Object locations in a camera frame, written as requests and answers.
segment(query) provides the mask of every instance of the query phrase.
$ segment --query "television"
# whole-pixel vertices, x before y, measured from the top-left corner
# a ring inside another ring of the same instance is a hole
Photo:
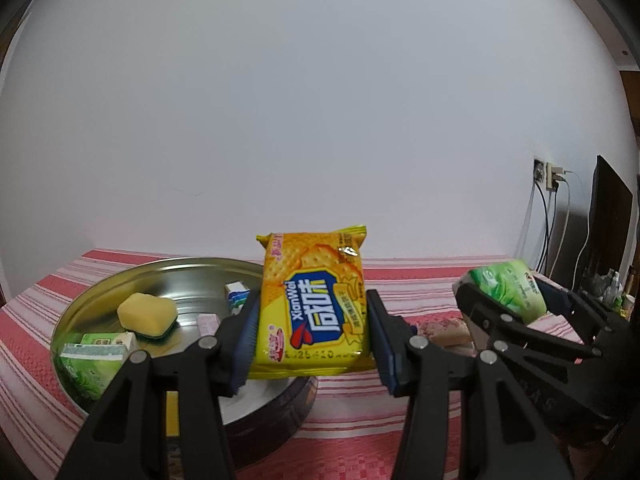
[[[582,272],[578,274],[582,277],[580,283],[596,274],[606,275],[609,269],[621,270],[632,205],[633,194],[629,188],[598,155],[593,171],[589,240],[586,256],[582,257]]]

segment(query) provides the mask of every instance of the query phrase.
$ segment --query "black cable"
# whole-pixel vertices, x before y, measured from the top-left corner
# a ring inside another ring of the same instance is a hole
[[[554,225],[556,225],[556,212],[558,211],[558,188],[556,188],[556,194],[554,195],[554,215],[551,217],[551,229],[549,229],[549,242],[546,244],[546,254],[543,262],[543,268],[545,272],[543,274],[546,276],[546,266],[549,260],[549,247],[551,246],[551,235],[554,232]]]
[[[542,243],[542,253],[540,254],[540,259],[538,260],[538,264],[536,265],[537,272],[541,272],[542,260],[545,257],[545,251],[549,245],[549,209],[546,208],[545,194],[542,193],[542,188],[540,187],[540,184],[538,184],[537,182],[534,182],[534,184],[536,184],[536,187],[540,192],[540,196],[542,197],[542,203],[545,206],[545,241]]]

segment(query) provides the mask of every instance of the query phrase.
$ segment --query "green and white package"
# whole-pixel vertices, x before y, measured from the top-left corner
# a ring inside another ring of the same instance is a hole
[[[129,353],[137,348],[136,335],[132,332],[85,334],[80,344],[64,345],[60,362],[80,393],[97,400]]]
[[[518,314],[525,324],[546,314],[545,300],[522,260],[478,267],[468,274],[480,290]]]

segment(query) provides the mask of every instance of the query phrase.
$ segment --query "yellow snack packet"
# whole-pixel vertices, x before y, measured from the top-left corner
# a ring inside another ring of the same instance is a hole
[[[375,368],[369,355],[360,245],[364,226],[258,236],[266,249],[249,377],[336,375]]]

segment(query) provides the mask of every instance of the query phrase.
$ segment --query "striped tablecloth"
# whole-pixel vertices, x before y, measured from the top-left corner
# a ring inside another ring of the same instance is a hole
[[[0,425],[39,480],[50,480],[82,424],[60,390],[49,361],[56,321],[85,289],[120,270],[164,258],[159,254],[88,252],[40,280],[0,311]],[[451,285],[473,267],[504,258],[379,259],[364,262],[367,288],[409,322],[461,317]],[[564,319],[537,328],[575,337]],[[376,371],[319,378],[316,403],[294,438],[239,473],[249,479],[388,479],[400,441],[406,399],[390,397]],[[458,476],[460,397],[450,396],[445,480]]]

